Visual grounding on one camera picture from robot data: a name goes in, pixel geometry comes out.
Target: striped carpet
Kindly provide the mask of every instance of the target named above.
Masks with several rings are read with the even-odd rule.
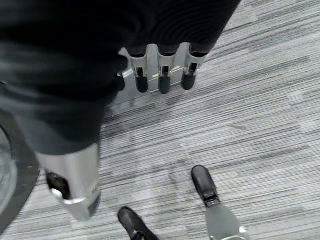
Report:
[[[207,240],[190,169],[205,165],[253,240],[320,239],[320,1],[243,0],[199,71],[112,105],[102,197],[77,222],[43,174],[3,240],[126,240],[130,206],[162,240]]]

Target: black rubber cap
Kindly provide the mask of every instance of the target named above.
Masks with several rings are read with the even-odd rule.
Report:
[[[148,90],[148,80],[145,76],[135,77],[135,85],[136,85],[136,89],[140,93],[144,93]]]
[[[191,89],[194,84],[195,84],[195,79],[196,76],[195,75],[187,75],[187,74],[183,74],[182,75],[182,79],[181,79],[181,86],[184,90],[189,90]]]
[[[218,193],[213,179],[207,168],[202,165],[194,166],[191,170],[191,177],[195,189],[202,200],[218,199]]]
[[[169,76],[160,76],[158,80],[159,92],[166,94],[170,89],[170,77]]]
[[[116,82],[118,91],[122,91],[125,88],[125,80],[122,76],[115,74],[112,76],[112,79]]]

